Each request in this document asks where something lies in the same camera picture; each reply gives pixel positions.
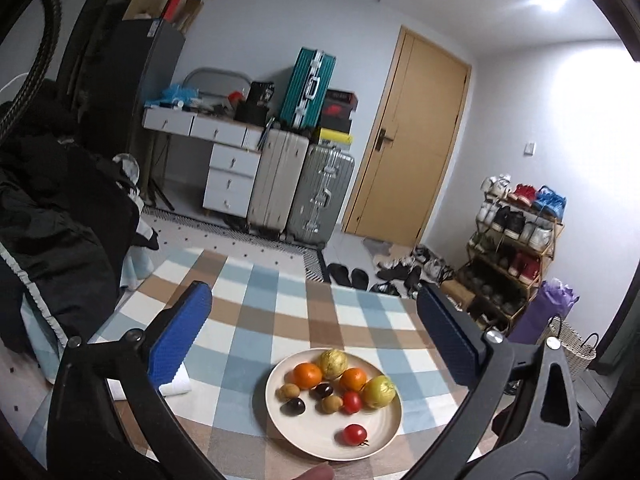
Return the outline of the person's left hand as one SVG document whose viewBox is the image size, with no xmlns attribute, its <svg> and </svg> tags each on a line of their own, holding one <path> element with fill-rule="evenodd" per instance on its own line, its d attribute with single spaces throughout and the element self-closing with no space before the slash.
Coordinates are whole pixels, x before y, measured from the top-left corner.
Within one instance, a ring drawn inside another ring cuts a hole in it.
<svg viewBox="0 0 640 480">
<path fill-rule="evenodd" d="M 311 467 L 293 480 L 333 480 L 335 471 L 328 463 L 321 463 Z"/>
</svg>

